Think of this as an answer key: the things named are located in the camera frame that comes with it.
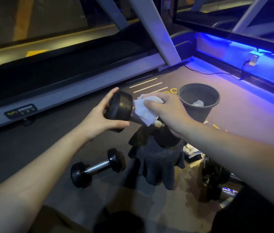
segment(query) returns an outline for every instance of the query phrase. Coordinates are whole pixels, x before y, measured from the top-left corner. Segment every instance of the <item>white tissue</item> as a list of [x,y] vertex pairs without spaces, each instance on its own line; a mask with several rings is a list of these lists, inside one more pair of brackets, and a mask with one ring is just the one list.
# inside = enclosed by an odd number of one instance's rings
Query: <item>white tissue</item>
[[140,117],[140,119],[147,125],[150,126],[152,123],[154,123],[158,117],[158,114],[155,113],[152,110],[149,110],[146,106],[144,106],[143,102],[145,100],[147,101],[154,101],[160,104],[163,104],[164,101],[162,101],[161,98],[158,98],[157,96],[149,96],[146,98],[142,98],[143,94],[135,100],[135,113]]
[[200,150],[198,150],[197,148],[193,147],[192,145],[190,145],[189,143],[186,144],[183,147],[183,152],[189,155],[189,158],[194,157],[195,155],[198,154],[202,154],[202,152]]
[[201,100],[197,100],[197,101],[194,102],[192,105],[204,107],[204,102],[201,101]]

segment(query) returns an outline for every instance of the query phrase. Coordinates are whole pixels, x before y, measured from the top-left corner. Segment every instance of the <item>blue illuminated wall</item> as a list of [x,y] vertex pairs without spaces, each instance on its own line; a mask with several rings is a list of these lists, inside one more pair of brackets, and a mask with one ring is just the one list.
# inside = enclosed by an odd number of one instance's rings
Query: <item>blue illuminated wall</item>
[[204,33],[197,34],[197,50],[241,68],[251,51],[260,52],[257,65],[243,67],[243,70],[274,83],[274,54],[241,43],[232,42]]

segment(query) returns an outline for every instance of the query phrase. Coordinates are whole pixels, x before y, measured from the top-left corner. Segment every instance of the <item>forearm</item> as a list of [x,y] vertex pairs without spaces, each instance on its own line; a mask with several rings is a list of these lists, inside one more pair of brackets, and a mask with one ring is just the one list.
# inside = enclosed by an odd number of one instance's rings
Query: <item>forearm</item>
[[88,142],[78,126],[0,184],[0,232],[25,232],[73,155]]
[[187,123],[185,137],[191,145],[236,174],[274,204],[274,146]]

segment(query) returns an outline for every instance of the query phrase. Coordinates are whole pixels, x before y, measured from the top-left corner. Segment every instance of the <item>black bucket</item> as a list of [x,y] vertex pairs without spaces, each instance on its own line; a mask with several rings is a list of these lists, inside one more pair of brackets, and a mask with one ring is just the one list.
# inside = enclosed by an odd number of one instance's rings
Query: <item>black bucket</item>
[[[211,109],[220,102],[219,92],[203,83],[186,84],[178,90],[177,94],[189,116],[200,123],[205,122]],[[204,106],[192,105],[197,100],[203,101]]]

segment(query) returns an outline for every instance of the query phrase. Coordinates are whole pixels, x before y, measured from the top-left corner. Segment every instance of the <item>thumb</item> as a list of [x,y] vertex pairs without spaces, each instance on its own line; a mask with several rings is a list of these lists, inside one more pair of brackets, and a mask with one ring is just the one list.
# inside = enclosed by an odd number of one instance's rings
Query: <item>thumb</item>
[[123,120],[108,120],[107,123],[107,129],[114,129],[114,128],[126,128],[129,126],[129,121],[123,121]]
[[143,104],[150,110],[160,114],[162,110],[162,104],[154,101],[144,101]]

